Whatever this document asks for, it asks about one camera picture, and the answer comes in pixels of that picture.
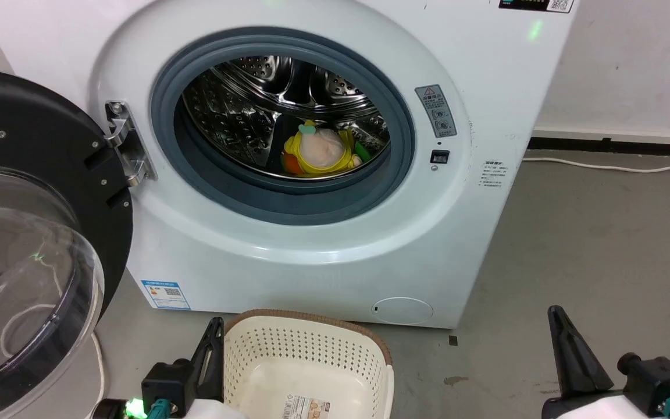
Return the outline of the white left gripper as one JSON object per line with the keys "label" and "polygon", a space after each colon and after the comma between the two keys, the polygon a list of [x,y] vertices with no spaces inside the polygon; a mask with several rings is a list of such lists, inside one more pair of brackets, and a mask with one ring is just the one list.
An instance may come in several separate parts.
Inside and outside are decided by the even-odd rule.
{"label": "white left gripper", "polygon": [[[203,332],[191,358],[191,408],[185,419],[247,419],[224,401],[224,339],[225,323],[221,317],[213,317]],[[215,400],[218,402],[195,402]]]}

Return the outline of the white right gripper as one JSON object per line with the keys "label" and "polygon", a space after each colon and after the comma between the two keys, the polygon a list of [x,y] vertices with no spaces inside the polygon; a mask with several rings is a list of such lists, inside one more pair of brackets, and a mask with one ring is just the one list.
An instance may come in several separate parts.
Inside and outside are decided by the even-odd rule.
{"label": "white right gripper", "polygon": [[542,418],[631,418],[632,405],[561,306],[547,310],[560,396],[543,403]]}

